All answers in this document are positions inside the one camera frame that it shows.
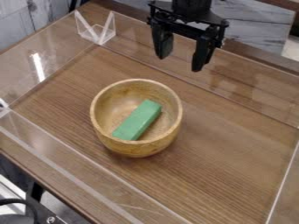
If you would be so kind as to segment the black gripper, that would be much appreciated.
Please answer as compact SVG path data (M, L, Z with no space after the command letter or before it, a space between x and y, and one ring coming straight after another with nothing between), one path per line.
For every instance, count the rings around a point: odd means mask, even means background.
M173 35L196 40L190 70L198 72L220 48L229 22L210 9L212 0L150 0L146 23L152 29L154 54L162 60L173 50Z

